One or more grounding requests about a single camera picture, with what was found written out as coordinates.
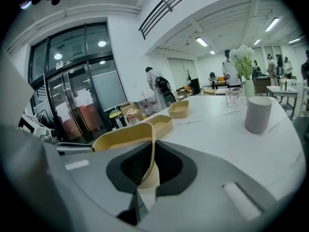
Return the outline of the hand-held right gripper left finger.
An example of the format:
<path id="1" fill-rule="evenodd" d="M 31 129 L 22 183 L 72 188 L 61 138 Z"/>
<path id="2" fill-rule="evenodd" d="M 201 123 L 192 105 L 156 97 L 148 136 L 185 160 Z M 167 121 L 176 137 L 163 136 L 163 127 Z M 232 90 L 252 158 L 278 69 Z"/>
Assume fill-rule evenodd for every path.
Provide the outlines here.
<path id="1" fill-rule="evenodd" d="M 152 153 L 145 141 L 110 150 L 61 156 L 82 191 L 108 214 L 137 225 L 140 221 L 137 188 Z"/>

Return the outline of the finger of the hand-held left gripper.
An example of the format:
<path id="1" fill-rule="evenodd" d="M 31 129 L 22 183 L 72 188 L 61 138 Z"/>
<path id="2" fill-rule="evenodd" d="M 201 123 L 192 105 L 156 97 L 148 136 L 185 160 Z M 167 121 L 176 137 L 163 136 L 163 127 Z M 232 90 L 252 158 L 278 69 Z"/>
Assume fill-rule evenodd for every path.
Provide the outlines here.
<path id="1" fill-rule="evenodd" d="M 60 155 L 73 155 L 94 152 L 92 145 L 61 142 L 56 144 Z"/>

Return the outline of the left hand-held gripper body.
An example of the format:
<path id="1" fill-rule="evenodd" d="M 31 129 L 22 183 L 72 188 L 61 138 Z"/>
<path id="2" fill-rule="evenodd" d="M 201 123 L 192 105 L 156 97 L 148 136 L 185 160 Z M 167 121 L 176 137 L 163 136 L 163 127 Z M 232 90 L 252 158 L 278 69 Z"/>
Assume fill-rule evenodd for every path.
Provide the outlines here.
<path id="1" fill-rule="evenodd" d="M 55 144 L 57 143 L 56 133 L 54 129 L 50 129 L 32 117 L 22 114 L 18 124 L 19 129 L 31 133 L 42 141 Z"/>

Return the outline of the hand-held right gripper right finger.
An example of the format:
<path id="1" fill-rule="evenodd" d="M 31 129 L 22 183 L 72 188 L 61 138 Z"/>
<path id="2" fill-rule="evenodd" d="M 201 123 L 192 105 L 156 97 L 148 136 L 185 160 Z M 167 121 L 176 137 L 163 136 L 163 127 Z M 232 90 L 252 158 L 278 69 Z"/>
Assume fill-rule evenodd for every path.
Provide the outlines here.
<path id="1" fill-rule="evenodd" d="M 263 229 L 276 199 L 228 161 L 157 141 L 161 184 L 139 229 L 148 232 L 247 232 Z"/>

